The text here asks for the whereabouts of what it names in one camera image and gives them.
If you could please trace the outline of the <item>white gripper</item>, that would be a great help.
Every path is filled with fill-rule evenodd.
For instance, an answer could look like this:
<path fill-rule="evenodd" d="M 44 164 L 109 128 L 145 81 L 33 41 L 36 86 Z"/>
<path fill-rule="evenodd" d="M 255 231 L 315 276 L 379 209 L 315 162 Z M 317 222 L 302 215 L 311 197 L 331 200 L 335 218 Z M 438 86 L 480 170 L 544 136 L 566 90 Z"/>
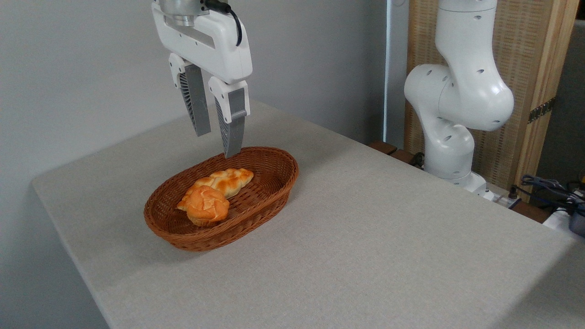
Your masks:
<path fill-rule="evenodd" d="M 238 154 L 245 119 L 250 115 L 245 79 L 253 72 L 246 27 L 240 24 L 242 40 L 237 46 L 238 28 L 230 14 L 211 11 L 197 16 L 192 27 L 185 27 L 176 25 L 157 2 L 152 3 L 152 12 L 161 43 L 171 52 L 174 85 L 181 91 L 196 134 L 200 137 L 211 132 L 202 68 L 213 75 L 208 83 L 215 98 L 225 157 Z"/>

